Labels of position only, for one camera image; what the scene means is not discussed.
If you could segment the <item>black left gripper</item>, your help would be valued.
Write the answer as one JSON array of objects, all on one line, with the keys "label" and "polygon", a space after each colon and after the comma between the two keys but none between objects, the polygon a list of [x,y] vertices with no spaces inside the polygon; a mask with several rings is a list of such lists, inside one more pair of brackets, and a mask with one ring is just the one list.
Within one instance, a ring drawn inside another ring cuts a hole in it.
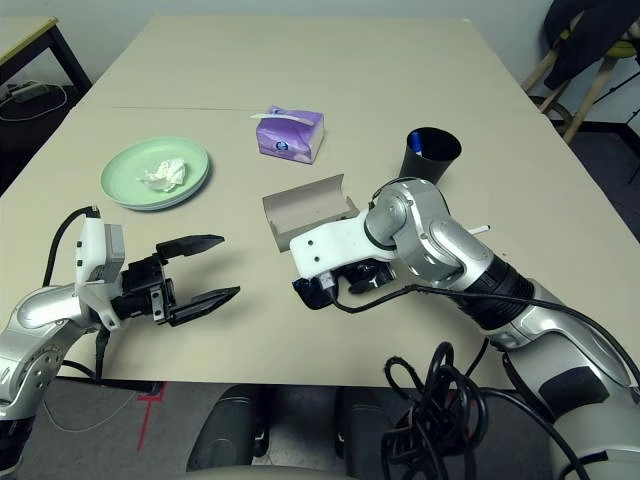
[{"label": "black left gripper", "polygon": [[168,323],[177,327],[206,316],[237,295],[239,286],[212,290],[182,306],[175,305],[171,279],[166,279],[165,259],[192,256],[205,252],[225,241],[213,234],[189,235],[156,245],[156,252],[142,260],[132,262],[121,272],[121,293],[112,300],[119,319],[151,315],[155,323]]}]

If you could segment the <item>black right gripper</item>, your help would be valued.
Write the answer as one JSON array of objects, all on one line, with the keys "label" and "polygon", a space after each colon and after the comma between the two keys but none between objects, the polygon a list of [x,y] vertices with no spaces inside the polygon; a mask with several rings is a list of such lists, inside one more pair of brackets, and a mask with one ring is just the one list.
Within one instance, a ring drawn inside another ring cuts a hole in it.
[{"label": "black right gripper", "polygon": [[343,276],[351,294],[364,294],[392,282],[395,272],[388,262],[367,259],[344,266]]}]

